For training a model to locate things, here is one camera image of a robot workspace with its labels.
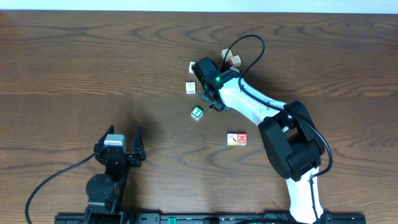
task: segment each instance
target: black cable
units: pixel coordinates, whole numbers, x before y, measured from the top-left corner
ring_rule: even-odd
[[[251,223],[306,224],[306,223],[300,223],[300,222],[296,222],[296,221],[277,220],[277,219],[272,219],[272,218],[252,218],[249,220],[243,220],[243,221],[237,222],[235,224],[251,224]]]
[[[250,65],[248,66],[248,68],[246,68],[246,69],[242,72],[242,74],[239,76],[239,79],[238,79],[239,89],[240,89],[241,91],[243,91],[245,94],[247,94],[248,96],[250,96],[251,98],[255,99],[256,101],[258,101],[258,102],[260,102],[260,103],[262,103],[263,105],[266,105],[267,107],[272,108],[272,109],[274,109],[274,110],[280,111],[281,113],[285,113],[287,116],[291,116],[292,118],[296,119],[297,121],[301,122],[302,124],[308,126],[308,127],[321,139],[321,141],[323,142],[324,146],[326,147],[326,151],[328,152],[329,164],[328,164],[328,166],[326,167],[326,169],[323,170],[323,171],[321,171],[321,172],[319,172],[319,173],[317,173],[317,174],[312,174],[312,175],[310,176],[310,178],[309,178],[310,189],[311,189],[312,208],[313,208],[313,212],[314,212],[314,214],[315,214],[316,223],[318,223],[318,213],[317,213],[317,210],[316,210],[316,208],[315,208],[315,196],[314,196],[314,193],[313,193],[313,178],[314,178],[314,177],[321,176],[321,175],[323,175],[323,174],[326,174],[326,173],[331,169],[331,166],[332,166],[332,164],[333,164],[333,156],[332,156],[332,154],[331,154],[330,146],[329,146],[329,144],[326,142],[325,138],[321,135],[321,133],[319,133],[319,131],[317,131],[317,130],[315,129],[315,127],[313,127],[313,125],[310,124],[310,123],[307,121],[307,119],[301,117],[301,116],[298,115],[298,114],[289,112],[289,111],[287,111],[287,110],[285,110],[285,109],[283,109],[283,108],[278,108],[278,107],[276,107],[276,106],[273,106],[273,105],[271,105],[269,102],[264,102],[264,101],[262,101],[261,99],[257,98],[256,96],[252,95],[251,93],[249,93],[249,92],[242,86],[241,80],[242,80],[244,74],[245,74],[255,63],[257,63],[257,61],[260,60],[260,58],[261,58],[262,55],[264,54],[264,51],[265,51],[265,48],[266,48],[266,43],[264,42],[264,39],[262,39],[262,38],[261,38],[260,36],[258,36],[258,35],[254,35],[254,34],[245,35],[245,36],[239,38],[238,40],[236,40],[235,42],[233,42],[233,43],[231,44],[231,46],[229,46],[229,48],[228,48],[228,50],[227,50],[227,52],[226,52],[226,54],[225,54],[225,56],[224,56],[223,65],[224,65],[224,63],[225,63],[226,56],[228,55],[228,52],[231,50],[231,48],[232,48],[237,42],[239,42],[240,40],[245,39],[245,38],[247,38],[247,37],[255,37],[255,38],[258,38],[258,39],[261,41],[261,43],[262,43],[262,51],[261,51],[260,55],[258,56],[258,58],[255,59],[255,61],[253,61],[253,63],[250,64]]]
[[[28,224],[32,224],[32,220],[30,220],[30,217],[29,217],[29,205],[30,205],[30,203],[31,203],[31,201],[32,201],[32,199],[33,199],[33,197],[35,196],[35,194],[36,194],[48,181],[50,181],[50,180],[53,179],[54,177],[56,177],[56,176],[58,176],[58,175],[60,175],[60,174],[63,174],[64,172],[70,171],[71,169],[76,168],[76,167],[82,165],[83,163],[89,161],[89,160],[90,160],[92,157],[94,157],[95,155],[96,155],[95,153],[92,153],[91,156],[87,157],[86,159],[83,159],[82,161],[76,163],[75,165],[72,165],[72,166],[70,166],[70,167],[68,167],[68,168],[66,168],[66,169],[61,170],[60,172],[57,172],[57,173],[54,174],[54,175],[51,175],[49,178],[47,178],[45,181],[43,181],[39,186],[36,187],[36,189],[32,192],[32,194],[30,195],[29,199],[27,200],[26,206],[25,206],[25,217],[26,217],[26,221],[28,222]]]

